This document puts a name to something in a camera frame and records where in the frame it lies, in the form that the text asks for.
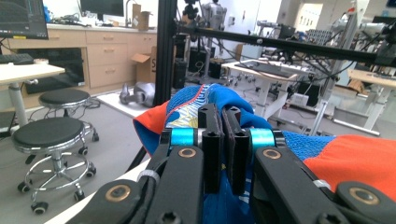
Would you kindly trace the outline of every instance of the cabinet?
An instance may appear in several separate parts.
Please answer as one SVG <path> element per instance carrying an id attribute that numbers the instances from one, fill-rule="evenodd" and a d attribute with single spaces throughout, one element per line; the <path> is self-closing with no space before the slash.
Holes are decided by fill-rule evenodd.
<path id="1" fill-rule="evenodd" d="M 156 34 L 133 34 L 128 37 L 129 57 L 136 53 L 151 53 L 151 48 L 157 46 Z"/>
<path id="2" fill-rule="evenodd" d="M 157 45 L 156 33 L 134 29 L 64 25 L 48 25 L 48 28 L 49 40 L 9 39 L 7 47 L 15 50 L 79 49 L 85 85 L 74 88 L 89 94 L 119 90 L 123 83 L 134 84 L 135 69 L 131 57 L 135 53 L 150 52 L 151 47 Z M 38 106 L 40 94 L 28 94 L 24 88 L 25 107 Z"/>
<path id="3" fill-rule="evenodd" d="M 131 82 L 132 64 L 128 60 L 127 34 L 87 32 L 90 87 Z"/>

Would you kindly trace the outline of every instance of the white table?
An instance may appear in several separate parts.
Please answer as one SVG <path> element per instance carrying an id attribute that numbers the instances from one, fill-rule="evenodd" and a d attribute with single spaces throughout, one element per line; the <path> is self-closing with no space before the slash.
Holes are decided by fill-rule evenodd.
<path id="1" fill-rule="evenodd" d="M 63 73 L 64 69 L 49 64 L 0 64 L 0 85 L 8 85 L 9 96 L 15 107 L 20 126 L 28 123 L 19 82 Z"/>
<path id="2" fill-rule="evenodd" d="M 128 173 L 120 176 L 118 179 L 129 179 L 136 181 L 137 177 L 139 176 L 140 172 L 144 170 L 147 165 L 149 164 L 149 160 L 142 162 L 138 166 L 136 166 L 133 170 L 129 171 Z M 68 209 L 64 210 L 61 214 L 58 216 L 52 218 L 45 224 L 62 224 L 70 220 L 72 217 L 74 217 L 78 212 L 80 212 L 84 206 L 90 201 L 90 199 L 93 197 L 94 193 L 91 194 L 90 196 L 86 197 L 84 200 L 76 203 L 75 205 L 69 207 Z"/>
<path id="3" fill-rule="evenodd" d="M 381 114 L 385 103 L 389 97 L 389 94 L 392 90 L 396 90 L 396 79 L 386 79 L 382 77 L 376 77 L 375 73 L 370 73 L 361 70 L 348 70 L 349 78 L 356 79 L 362 82 L 372 83 L 380 87 L 378 92 L 374 92 L 375 97 L 367 97 L 367 99 L 374 99 L 373 102 L 370 102 L 372 105 L 372 110 L 367 117 L 364 125 L 358 126 L 340 119 L 334 119 L 333 121 L 342 125 L 346 125 L 348 127 L 358 129 L 367 133 L 371 133 L 374 135 L 380 135 L 379 132 L 373 130 L 376 120 Z"/>
<path id="4" fill-rule="evenodd" d="M 243 61 L 242 63 L 248 63 L 248 62 L 259 62 L 259 63 L 265 63 L 263 61 L 257 61 L 257 60 L 247 60 Z M 242 73 L 247 73 L 254 75 L 255 77 L 262 78 L 264 79 L 264 82 L 262 83 L 261 86 L 261 91 L 259 94 L 259 100 L 257 102 L 256 110 L 254 111 L 255 115 L 261 116 L 265 119 L 268 119 L 275 113 L 277 117 L 280 117 L 280 112 L 282 109 L 282 106 L 286 103 L 287 97 L 288 97 L 288 86 L 289 82 L 295 80 L 297 78 L 297 74 L 294 74 L 290 77 L 280 77 L 277 75 L 269 74 L 269 73 L 264 73 L 264 72 L 256 72 L 254 70 L 244 68 L 244 67 L 238 67 L 236 66 L 237 64 L 240 64 L 240 62 L 236 63 L 224 63 L 221 65 L 221 67 L 228 68 L 230 70 L 236 70 L 238 72 Z M 279 89 L 279 95 L 277 96 L 277 99 L 273 101 L 270 105 L 267 104 L 267 97 L 268 97 L 268 92 L 271 88 L 271 84 L 274 82 L 280 82 L 282 86 Z"/>
<path id="5" fill-rule="evenodd" d="M 147 107 L 137 104 L 134 102 L 129 103 L 128 105 L 123 105 L 120 102 L 120 93 L 119 92 L 113 92 L 109 94 L 103 94 L 97 97 L 100 101 L 105 103 L 106 105 L 109 105 L 113 107 L 114 109 L 119 110 L 120 112 L 126 114 L 127 116 L 130 116 L 131 118 L 136 118 L 137 116 L 143 114 L 147 110 L 149 110 Z"/>

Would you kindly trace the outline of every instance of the keyboard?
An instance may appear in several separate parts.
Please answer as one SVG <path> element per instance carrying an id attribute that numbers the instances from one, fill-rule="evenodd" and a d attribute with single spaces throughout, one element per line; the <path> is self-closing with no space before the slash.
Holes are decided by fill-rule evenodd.
<path id="1" fill-rule="evenodd" d="M 0 63 L 14 63 L 15 65 L 32 64 L 34 59 L 27 53 L 0 55 Z"/>

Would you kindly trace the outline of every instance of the stool caster wheel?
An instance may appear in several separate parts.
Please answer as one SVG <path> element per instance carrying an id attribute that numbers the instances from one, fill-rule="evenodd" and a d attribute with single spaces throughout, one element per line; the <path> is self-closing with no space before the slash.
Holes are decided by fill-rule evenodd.
<path id="1" fill-rule="evenodd" d="M 82 147 L 78 151 L 78 154 L 83 155 L 83 156 L 87 155 L 87 153 L 88 153 L 88 147 Z"/>
<path id="2" fill-rule="evenodd" d="M 92 135 L 92 141 L 93 141 L 93 142 L 99 141 L 99 134 L 98 134 L 98 133 L 93 133 L 93 135 Z"/>
<path id="3" fill-rule="evenodd" d="M 42 215 L 44 214 L 47 209 L 49 208 L 49 204 L 48 203 L 33 203 L 31 206 L 32 211 L 36 214 L 36 215 Z"/>
<path id="4" fill-rule="evenodd" d="M 87 171 L 87 177 L 93 177 L 94 175 L 96 175 L 96 167 L 94 167 L 93 163 L 91 163 Z"/>
<path id="5" fill-rule="evenodd" d="M 30 190 L 29 187 L 27 187 L 26 183 L 23 181 L 18 185 L 18 190 L 22 193 L 26 193 L 27 191 Z"/>
<path id="6" fill-rule="evenodd" d="M 85 199 L 84 191 L 82 191 L 82 190 L 76 191 L 74 193 L 74 197 L 75 197 L 76 202 L 79 202 L 79 201 Z"/>

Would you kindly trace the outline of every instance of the wall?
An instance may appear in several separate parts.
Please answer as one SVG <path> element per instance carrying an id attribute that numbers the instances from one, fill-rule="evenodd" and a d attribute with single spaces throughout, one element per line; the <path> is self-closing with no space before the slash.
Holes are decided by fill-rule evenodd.
<path id="1" fill-rule="evenodd" d="M 44 4 L 49 8 L 50 11 L 54 13 L 56 17 L 61 17 L 64 15 L 79 13 L 78 2 L 79 0 L 44 0 Z M 138 4 L 142 5 L 143 11 L 150 11 L 153 15 L 149 18 L 149 26 L 157 26 L 158 20 L 158 1 L 159 0 L 136 0 Z M 132 15 L 132 3 L 128 4 L 128 15 Z M 212 2 L 211 0 L 203 0 L 201 4 Z M 278 17 L 278 12 L 282 3 L 282 0 L 249 0 L 248 4 L 246 1 L 226 1 L 219 0 L 219 3 L 223 7 L 227 7 L 227 15 L 225 20 L 225 30 L 227 32 L 239 33 L 247 35 L 248 31 L 255 32 L 259 29 L 256 27 L 256 21 L 267 20 L 276 21 Z M 186 3 L 184 0 L 177 1 L 178 11 L 181 14 L 184 10 Z M 235 25 L 229 26 L 228 19 L 230 16 L 235 17 Z M 120 24 L 124 24 L 125 19 L 123 17 L 114 16 L 104 16 L 105 20 L 119 21 Z M 227 49 L 235 50 L 238 43 L 226 41 L 224 46 Z M 222 58 L 230 58 L 230 54 L 224 53 L 224 55 L 219 55 L 219 50 L 217 49 L 218 56 Z"/>
<path id="2" fill-rule="evenodd" d="M 296 30 L 316 29 L 322 8 L 322 4 L 303 4 L 294 23 Z"/>
<path id="3" fill-rule="evenodd" d="M 71 15 L 78 13 L 78 1 L 79 0 L 43 0 L 44 5 L 49 8 L 51 12 L 54 13 L 55 17 L 62 17 L 64 15 Z M 159 0 L 135 0 L 138 4 L 142 5 L 142 11 L 150 11 L 152 15 L 149 18 L 148 26 L 157 26 L 158 20 L 158 1 Z M 128 4 L 128 17 L 131 18 L 132 15 L 132 4 L 134 1 L 130 1 Z M 118 21 L 122 25 L 125 23 L 125 17 L 117 17 L 117 16 L 104 16 L 104 20 L 113 20 Z"/>
<path id="4" fill-rule="evenodd" d="M 396 17 L 396 8 L 386 7 L 387 2 L 388 0 L 371 0 L 364 14 L 363 22 L 372 21 L 374 16 L 382 15 L 383 10 L 386 10 L 390 17 Z M 347 0 L 283 0 L 277 22 L 293 25 L 301 3 L 323 4 L 317 26 L 319 30 L 329 30 L 332 23 L 351 6 L 350 1 Z"/>
<path id="5" fill-rule="evenodd" d="M 300 10 L 301 0 L 282 0 L 276 22 L 293 26 Z"/>
<path id="6" fill-rule="evenodd" d="M 210 2 L 212 1 L 205 0 L 202 1 L 202 4 Z M 248 4 L 246 1 L 241 0 L 219 0 L 219 4 L 221 4 L 222 7 L 227 7 L 227 14 L 224 22 L 225 31 L 247 35 L 248 31 L 258 33 L 259 28 L 256 26 L 256 21 L 276 21 L 281 0 L 249 0 Z M 235 17 L 235 23 L 231 26 L 228 25 L 228 19 L 230 17 Z M 224 41 L 224 47 L 230 51 L 235 51 L 238 44 L 239 42 Z M 219 48 L 216 48 L 216 56 L 223 59 L 232 58 L 232 56 L 225 50 L 221 54 L 219 52 Z"/>

